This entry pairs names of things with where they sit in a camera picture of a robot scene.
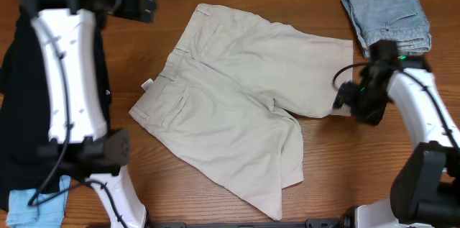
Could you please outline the light blue garment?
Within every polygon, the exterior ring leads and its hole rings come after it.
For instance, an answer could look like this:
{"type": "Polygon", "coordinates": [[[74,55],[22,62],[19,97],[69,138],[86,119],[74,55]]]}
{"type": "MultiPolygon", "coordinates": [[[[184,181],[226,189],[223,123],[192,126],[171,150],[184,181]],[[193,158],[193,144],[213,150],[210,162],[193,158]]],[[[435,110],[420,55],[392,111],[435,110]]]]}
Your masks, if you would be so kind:
{"type": "Polygon", "coordinates": [[[27,203],[36,192],[35,188],[8,191],[6,206],[8,214],[6,225],[13,228],[61,228],[68,192],[40,204],[28,206],[27,203]]]}

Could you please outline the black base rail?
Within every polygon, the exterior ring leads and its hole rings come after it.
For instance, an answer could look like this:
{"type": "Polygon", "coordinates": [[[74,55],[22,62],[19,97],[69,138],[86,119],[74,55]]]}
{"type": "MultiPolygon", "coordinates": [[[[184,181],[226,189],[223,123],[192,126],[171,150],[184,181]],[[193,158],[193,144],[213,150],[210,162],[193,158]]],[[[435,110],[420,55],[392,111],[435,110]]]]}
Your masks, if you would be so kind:
{"type": "Polygon", "coordinates": [[[184,222],[150,222],[151,228],[340,228],[339,219],[306,219],[303,222],[247,222],[247,223],[216,223],[186,224],[184,222]]]}

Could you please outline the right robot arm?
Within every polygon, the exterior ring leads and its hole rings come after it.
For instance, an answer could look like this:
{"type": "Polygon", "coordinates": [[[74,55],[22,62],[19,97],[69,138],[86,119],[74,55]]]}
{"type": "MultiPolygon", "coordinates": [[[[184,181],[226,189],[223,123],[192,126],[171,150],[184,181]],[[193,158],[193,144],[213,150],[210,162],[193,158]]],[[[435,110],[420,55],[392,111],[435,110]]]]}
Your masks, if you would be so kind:
{"type": "Polygon", "coordinates": [[[388,103],[397,106],[413,152],[392,183],[390,196],[351,207],[342,227],[458,227],[459,128],[436,88],[426,59],[402,55],[380,40],[360,63],[360,83],[337,87],[334,109],[348,106],[362,124],[376,126],[388,103]]]}

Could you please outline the folded blue denim jeans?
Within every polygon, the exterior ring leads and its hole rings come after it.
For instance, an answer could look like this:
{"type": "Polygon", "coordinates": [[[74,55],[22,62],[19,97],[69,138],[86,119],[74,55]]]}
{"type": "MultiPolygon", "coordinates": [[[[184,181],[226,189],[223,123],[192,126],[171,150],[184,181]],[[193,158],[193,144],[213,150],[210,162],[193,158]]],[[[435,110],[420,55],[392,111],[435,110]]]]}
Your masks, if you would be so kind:
{"type": "Polygon", "coordinates": [[[430,22],[419,0],[341,0],[364,58],[370,46],[393,40],[403,55],[422,55],[432,46],[430,22]]]}

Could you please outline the black garment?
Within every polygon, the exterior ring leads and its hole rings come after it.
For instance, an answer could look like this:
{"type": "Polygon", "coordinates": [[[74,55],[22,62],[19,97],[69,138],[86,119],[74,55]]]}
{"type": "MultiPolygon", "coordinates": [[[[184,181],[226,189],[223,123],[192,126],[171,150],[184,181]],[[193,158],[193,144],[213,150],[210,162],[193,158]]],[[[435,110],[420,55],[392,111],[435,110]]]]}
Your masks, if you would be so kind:
{"type": "Polygon", "coordinates": [[[48,143],[50,102],[40,45],[25,10],[1,66],[1,209],[13,190],[37,188],[52,169],[37,156],[48,143]]]}

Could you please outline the beige khaki shorts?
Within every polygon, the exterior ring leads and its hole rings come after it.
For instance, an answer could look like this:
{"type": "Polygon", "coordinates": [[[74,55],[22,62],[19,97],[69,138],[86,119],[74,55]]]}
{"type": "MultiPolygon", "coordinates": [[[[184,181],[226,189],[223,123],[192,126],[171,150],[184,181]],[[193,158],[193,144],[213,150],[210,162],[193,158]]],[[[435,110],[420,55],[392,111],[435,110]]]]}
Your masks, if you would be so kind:
{"type": "Polygon", "coordinates": [[[300,183],[297,116],[333,113],[353,43],[226,6],[199,4],[130,115],[175,156],[276,221],[300,183]]]}

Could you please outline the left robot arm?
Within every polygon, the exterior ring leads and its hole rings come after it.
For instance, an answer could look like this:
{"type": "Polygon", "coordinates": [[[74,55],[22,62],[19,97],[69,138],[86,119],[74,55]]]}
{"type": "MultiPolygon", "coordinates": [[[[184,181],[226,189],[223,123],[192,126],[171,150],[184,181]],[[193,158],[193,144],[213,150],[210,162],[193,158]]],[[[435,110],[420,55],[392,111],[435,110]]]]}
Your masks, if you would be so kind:
{"type": "Polygon", "coordinates": [[[50,100],[39,157],[98,195],[112,227],[151,227],[129,177],[129,133],[109,128],[100,104],[94,56],[97,19],[151,22],[156,0],[22,0],[37,35],[50,100]]]}

